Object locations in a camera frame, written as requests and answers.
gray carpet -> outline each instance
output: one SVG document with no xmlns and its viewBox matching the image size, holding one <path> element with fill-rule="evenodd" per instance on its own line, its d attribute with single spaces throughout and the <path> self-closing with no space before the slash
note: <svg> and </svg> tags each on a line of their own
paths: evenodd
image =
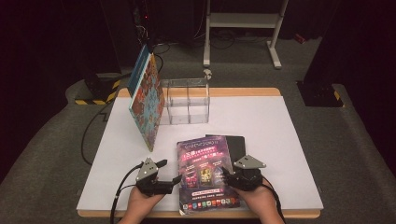
<svg viewBox="0 0 396 224">
<path fill-rule="evenodd" d="M 365 131 L 345 88 L 333 85 L 345 107 L 304 106 L 296 81 L 303 80 L 319 42 L 310 40 L 300 45 L 293 40 L 278 40 L 281 70 L 273 68 L 264 42 L 212 48 L 210 86 L 276 87 L 284 96 L 324 204 L 319 218 L 288 219 L 288 223 L 396 223 L 396 180 Z M 223 48 L 229 43 L 213 40 L 212 44 Z M 202 47 L 171 45 L 167 49 L 155 49 L 163 58 L 162 78 L 204 76 Z M 81 85 L 82 81 L 67 90 L 69 104 L 36 134 L 0 186 L 0 223 L 108 223 L 107 218 L 79 217 L 76 211 L 90 171 L 80 156 L 81 138 L 90 120 L 103 108 L 74 104 Z M 111 105 L 104 110 L 110 111 Z M 86 134 L 84 152 L 90 161 L 106 127 L 103 117 L 98 116 Z"/>
</svg>

magazine cover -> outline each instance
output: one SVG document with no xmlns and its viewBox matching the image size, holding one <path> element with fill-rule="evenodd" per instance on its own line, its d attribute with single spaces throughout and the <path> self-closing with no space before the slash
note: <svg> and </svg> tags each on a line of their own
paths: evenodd
<svg viewBox="0 0 396 224">
<path fill-rule="evenodd" d="M 179 212 L 182 216 L 239 207 L 238 194 L 224 184 L 221 167 L 232 170 L 225 136 L 208 136 L 177 143 Z"/>
<path fill-rule="evenodd" d="M 154 54 L 149 54 L 147 46 L 141 50 L 135 68 L 128 85 L 128 91 L 133 93 L 129 109 L 148 150 L 152 151 L 165 100 Z"/>
</svg>

black curtain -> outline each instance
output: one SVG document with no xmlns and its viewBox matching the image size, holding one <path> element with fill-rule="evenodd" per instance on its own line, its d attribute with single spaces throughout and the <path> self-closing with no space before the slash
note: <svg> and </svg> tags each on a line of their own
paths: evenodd
<svg viewBox="0 0 396 224">
<path fill-rule="evenodd" d="M 344 84 L 367 132 L 396 175 L 394 22 L 390 0 L 341 0 L 304 83 Z"/>
<path fill-rule="evenodd" d="M 308 39 L 324 36 L 338 0 L 289 0 L 280 38 L 290 39 L 298 34 Z"/>
<path fill-rule="evenodd" d="M 66 89 L 82 79 L 61 32 L 61 1 L 0 4 L 0 181 L 36 132 L 67 104 Z"/>
</svg>

white tabletop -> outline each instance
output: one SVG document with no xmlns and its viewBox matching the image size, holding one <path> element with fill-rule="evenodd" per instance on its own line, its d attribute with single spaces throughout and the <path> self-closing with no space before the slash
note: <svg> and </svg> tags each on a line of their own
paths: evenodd
<svg viewBox="0 0 396 224">
<path fill-rule="evenodd" d="M 177 176 L 177 142 L 207 133 L 245 136 L 247 154 L 267 165 L 262 174 L 275 187 L 283 211 L 323 209 L 282 96 L 211 97 L 208 123 L 161 125 L 153 152 L 149 152 L 134 124 L 128 110 L 130 101 L 128 97 L 118 97 L 113 105 L 78 202 L 80 215 L 101 216 L 101 212 L 109 212 L 123 177 L 146 157 L 168 160 L 158 177 L 170 181 Z M 130 175 L 124 186 L 135 183 L 137 172 Z M 125 189 L 121 193 L 118 211 L 126 210 L 129 192 Z M 248 208 L 243 204 L 240 210 Z M 153 213 L 160 211 L 178 211 L 178 186 L 153 209 Z"/>
</svg>

table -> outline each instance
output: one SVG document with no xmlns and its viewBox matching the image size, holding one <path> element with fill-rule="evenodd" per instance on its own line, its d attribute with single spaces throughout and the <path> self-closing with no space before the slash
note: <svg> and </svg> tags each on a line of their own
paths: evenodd
<svg viewBox="0 0 396 224">
<path fill-rule="evenodd" d="M 211 13 L 210 0 L 207 0 L 206 30 L 204 48 L 204 67 L 210 65 L 210 28 L 211 27 L 242 27 L 242 28 L 271 28 L 274 29 L 271 41 L 267 41 L 267 47 L 273 60 L 274 68 L 281 69 L 279 57 L 277 56 L 275 44 L 279 30 L 285 16 L 289 0 L 283 0 L 279 13 Z"/>
<path fill-rule="evenodd" d="M 160 180 L 177 176 L 177 141 L 211 134 L 243 135 L 247 153 L 266 163 L 262 173 L 272 182 L 285 217 L 314 218 L 323 204 L 306 162 L 283 97 L 275 88 L 211 88 L 210 117 L 205 124 L 161 125 L 153 152 L 149 152 L 129 113 L 131 99 L 121 90 L 113 105 L 90 174 L 78 202 L 82 217 L 109 217 L 111 204 L 125 174 L 146 157 L 168 160 Z M 124 186 L 134 184 L 137 171 Z M 119 198 L 116 217 L 126 210 L 129 190 Z M 178 190 L 166 195 L 148 217 L 182 217 Z M 242 203 L 240 208 L 204 212 L 183 218 L 256 217 Z"/>
</svg>

